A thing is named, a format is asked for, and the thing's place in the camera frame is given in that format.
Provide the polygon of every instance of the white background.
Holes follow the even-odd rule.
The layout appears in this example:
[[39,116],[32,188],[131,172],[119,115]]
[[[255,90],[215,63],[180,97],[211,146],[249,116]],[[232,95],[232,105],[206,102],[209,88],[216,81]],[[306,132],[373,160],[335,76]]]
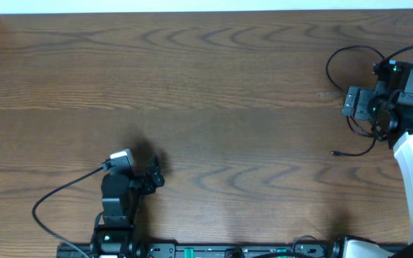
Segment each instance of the white background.
[[0,0],[0,14],[413,9],[413,0]]

